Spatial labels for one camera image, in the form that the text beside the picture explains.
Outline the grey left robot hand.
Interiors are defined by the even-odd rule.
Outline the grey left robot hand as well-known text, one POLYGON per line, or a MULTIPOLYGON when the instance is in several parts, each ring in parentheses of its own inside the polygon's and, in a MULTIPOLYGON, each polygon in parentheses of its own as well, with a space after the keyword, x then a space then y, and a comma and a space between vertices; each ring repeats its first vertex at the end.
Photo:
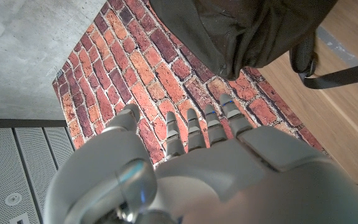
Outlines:
POLYGON ((167 160, 154 167, 128 104, 75 151, 48 189, 45 223, 358 223, 358 185, 328 157, 270 126, 253 128, 232 98, 207 134, 188 110, 188 145, 168 112, 167 160))

